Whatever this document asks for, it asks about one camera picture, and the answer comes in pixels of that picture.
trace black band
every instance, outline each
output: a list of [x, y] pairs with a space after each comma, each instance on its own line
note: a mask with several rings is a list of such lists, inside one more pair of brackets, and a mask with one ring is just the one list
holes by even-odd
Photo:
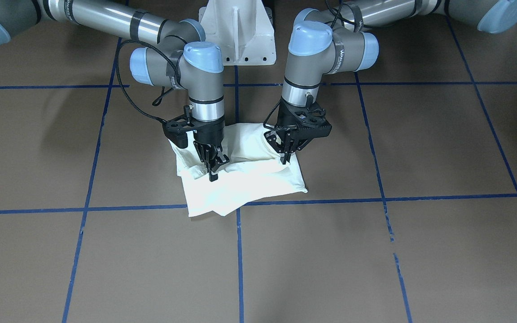
[[450, 0], [445, 0], [444, 1], [444, 13], [446, 14], [446, 16], [448, 18], [451, 18], [450, 17], [450, 12], [448, 11], [448, 8], [450, 8]]
[[167, 37], [174, 37], [174, 38], [180, 39], [180, 41], [182, 41], [183, 43], [185, 43], [185, 45], [187, 45], [187, 41], [182, 39], [178, 35], [166, 35], [165, 38], [167, 38]]
[[344, 43], [342, 42], [342, 38], [337, 34], [333, 33], [333, 42], [334, 42], [334, 65], [328, 71], [327, 74], [334, 74], [338, 72], [339, 68], [344, 63]]
[[318, 88], [318, 84], [317, 85], [313, 85], [313, 86], [299, 85], [299, 84], [295, 84], [295, 83], [289, 81], [286, 77], [285, 77], [285, 82], [287, 82], [291, 86], [294, 86], [294, 87], [297, 87], [297, 88], [302, 88], [303, 90], [310, 90], [312, 88]]
[[361, 31], [364, 28], [364, 18], [363, 12], [360, 10], [359, 6], [355, 6], [352, 9], [352, 13], [355, 15], [355, 33]]
[[199, 101], [191, 98], [190, 96], [188, 99], [191, 100], [191, 102], [193, 102], [194, 104], [216, 104], [218, 102], [221, 102], [224, 99], [224, 96], [221, 96], [220, 98], [211, 101]]
[[168, 19], [163, 20], [161, 23], [161, 26], [158, 28], [157, 44], [159, 44], [161, 42], [162, 27], [166, 24], [167, 21], [169, 21], [169, 20]]
[[146, 10], [137, 9], [133, 17], [131, 18], [131, 24], [129, 25], [129, 34], [131, 35], [132, 40], [139, 40], [139, 25], [141, 24], [141, 19], [147, 13]]
[[55, 20], [55, 17], [53, 17], [53, 15], [51, 14], [51, 9], [49, 9], [49, 0], [43, 0], [43, 9], [45, 9], [45, 13], [47, 14], [47, 16], [49, 16], [49, 18]]
[[179, 68], [181, 57], [183, 57], [182, 50], [176, 50], [169, 56], [169, 59], [177, 69], [177, 72], [175, 72], [170, 64], [166, 65], [166, 75], [169, 77], [171, 86], [177, 90], [184, 90], [184, 87], [181, 85], [181, 70]]
[[65, 0], [65, 5], [63, 6], [63, 8], [65, 9], [65, 16], [67, 16], [67, 19], [70, 22], [73, 22], [74, 24], [79, 24], [75, 20], [75, 17], [73, 16], [73, 3], [74, 2], [75, 2], [75, 0]]
[[36, 25], [41, 21], [41, 7], [39, 6], [39, 2], [37, 0], [31, 0], [33, 2], [33, 6], [35, 7], [35, 12], [37, 13], [37, 22]]
[[433, 12], [435, 12], [436, 10], [438, 10], [438, 7], [440, 6], [440, 4], [441, 4], [441, 3], [442, 3], [442, 0], [438, 0], [438, 1], [436, 2], [436, 6], [434, 7], [434, 9], [433, 9], [430, 13], [433, 13]]

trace silver arm segment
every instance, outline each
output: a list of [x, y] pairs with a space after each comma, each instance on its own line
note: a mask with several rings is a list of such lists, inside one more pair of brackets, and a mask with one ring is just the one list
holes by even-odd
[[182, 24], [109, 0], [0, 0], [0, 45], [43, 20], [55, 20], [104, 31], [124, 39], [158, 47], [167, 35], [190, 29], [188, 41], [204, 41], [205, 31], [195, 20]]
[[[517, 23], [517, 0], [353, 0], [343, 4], [343, 18], [355, 22], [344, 25], [351, 31], [431, 13], [444, 14], [487, 33], [500, 33]], [[305, 9], [297, 18], [328, 22], [334, 20], [334, 14], [330, 10]]]

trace folded fabric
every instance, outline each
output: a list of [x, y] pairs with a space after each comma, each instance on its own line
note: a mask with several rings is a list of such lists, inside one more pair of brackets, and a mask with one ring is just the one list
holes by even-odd
[[177, 176], [183, 180], [189, 217], [210, 211], [225, 216], [244, 204], [265, 197], [308, 192], [304, 186], [298, 159], [293, 155], [283, 165], [263, 136], [261, 123], [238, 123], [224, 128], [223, 153], [230, 163], [219, 168], [218, 180], [209, 181], [205, 165], [193, 146], [171, 147], [177, 156]]

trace black cable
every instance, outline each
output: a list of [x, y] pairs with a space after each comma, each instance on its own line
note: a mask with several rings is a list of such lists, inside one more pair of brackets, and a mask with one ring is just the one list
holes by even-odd
[[[332, 15], [334, 16], [334, 19], [335, 19], [334, 21], [340, 20], [342, 22], [342, 25], [344, 25], [345, 23], [351, 24], [351, 25], [355, 25], [355, 26], [357, 25], [357, 23], [355, 21], [350, 21], [350, 20], [344, 18], [339, 10], [336, 10], [335, 8], [332, 8], [330, 6], [328, 0], [324, 0], [324, 4], [326, 4], [326, 8], [328, 8], [329, 12], [332, 13]], [[394, 22], [393, 24], [390, 24], [390, 25], [386, 25], [386, 26], [371, 26], [371, 25], [363, 24], [363, 28], [368, 28], [368, 29], [384, 29], [384, 28], [392, 27], [394, 25], [396, 25], [396, 22]]]
[[334, 20], [332, 20], [332, 25], [330, 25], [331, 28], [334, 28], [334, 24], [336, 24], [336, 20], [338, 19], [338, 16], [342, 17], [342, 7], [344, 6], [344, 2], [340, 4], [338, 7], [337, 14], [334, 15]]
[[162, 87], [162, 90], [161, 90], [161, 95], [158, 96], [158, 98], [156, 98], [153, 102], [152, 102], [152, 106], [159, 106], [161, 103], [162, 103], [162, 99], [169, 93], [171, 93], [171, 91], [174, 90], [172, 87], [168, 90], [168, 91], [165, 91], [165, 87], [163, 86]]
[[271, 110], [271, 112], [268, 114], [267, 118], [266, 118], [266, 119], [264, 119], [263, 127], [267, 128], [268, 130], [277, 131], [277, 128], [267, 125], [267, 121], [271, 118], [272, 114], [273, 114], [273, 113], [275, 112], [275, 110], [279, 107], [279, 105], [280, 105], [280, 100], [279, 100], [279, 102], [277, 102], [277, 103], [276, 103], [275, 107], [274, 107], [274, 108], [272, 108], [272, 110]]
[[169, 65], [173, 68], [173, 71], [175, 72], [175, 78], [177, 79], [177, 82], [180, 82], [179, 70], [177, 69], [175, 64], [173, 64], [173, 62], [169, 59], [169, 57], [167, 57], [167, 55], [165, 55], [162, 51], [160, 51], [155, 46], [153, 46], [153, 45], [151, 45], [149, 43], [145, 43], [144, 41], [128, 39], [128, 40], [125, 40], [124, 42], [122, 42], [119, 46], [117, 46], [117, 51], [115, 52], [115, 73], [117, 74], [117, 81], [119, 82], [119, 86], [121, 87], [121, 90], [123, 91], [123, 94], [125, 95], [125, 98], [127, 98], [127, 100], [133, 106], [133, 108], [135, 108], [135, 110], [137, 110], [143, 116], [146, 116], [148, 118], [157, 120], [158, 122], [160, 122], [160, 123], [162, 123], [164, 125], [167, 122], [165, 119], [159, 118], [159, 117], [156, 117], [156, 116], [152, 116], [152, 115], [148, 114], [147, 112], [144, 112], [143, 110], [141, 110], [135, 104], [135, 102], [133, 102], [133, 100], [131, 99], [131, 97], [127, 93], [127, 90], [125, 90], [125, 87], [123, 86], [123, 81], [121, 81], [121, 73], [119, 71], [119, 54], [121, 53], [121, 49], [123, 48], [123, 46], [125, 46], [127, 44], [139, 44], [139, 45], [145, 46], [147, 48], [150, 48], [150, 49], [154, 50], [157, 54], [161, 55], [161, 57], [163, 57], [169, 63]]

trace brown floor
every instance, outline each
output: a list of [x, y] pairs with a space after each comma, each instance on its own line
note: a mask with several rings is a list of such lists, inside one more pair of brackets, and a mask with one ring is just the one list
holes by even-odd
[[[277, 2], [275, 65], [225, 68], [228, 123], [279, 99], [309, 6]], [[47, 22], [2, 45], [0, 323], [517, 322], [517, 26], [373, 33], [374, 67], [323, 79], [333, 131], [298, 155], [309, 193], [195, 219], [160, 125], [112, 86], [117, 37]], [[149, 105], [160, 89], [122, 66]]]

